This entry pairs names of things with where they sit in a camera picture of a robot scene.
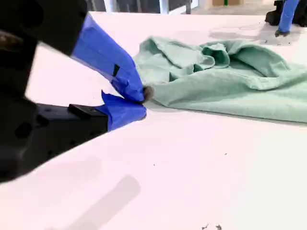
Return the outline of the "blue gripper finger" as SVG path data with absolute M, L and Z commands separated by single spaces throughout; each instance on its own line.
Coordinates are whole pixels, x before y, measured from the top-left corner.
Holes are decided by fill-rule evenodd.
M 142 84 L 132 57 L 93 19 L 84 0 L 39 0 L 39 40 L 99 72 L 124 98 L 144 103 L 154 90 Z
M 299 0 L 285 0 L 283 11 L 280 17 L 278 29 L 275 32 L 275 37 L 288 36 L 292 25 L 292 20 Z
M 103 105 L 39 104 L 35 126 L 35 162 L 48 160 L 102 134 L 146 117 L 146 108 L 136 102 L 101 93 Z

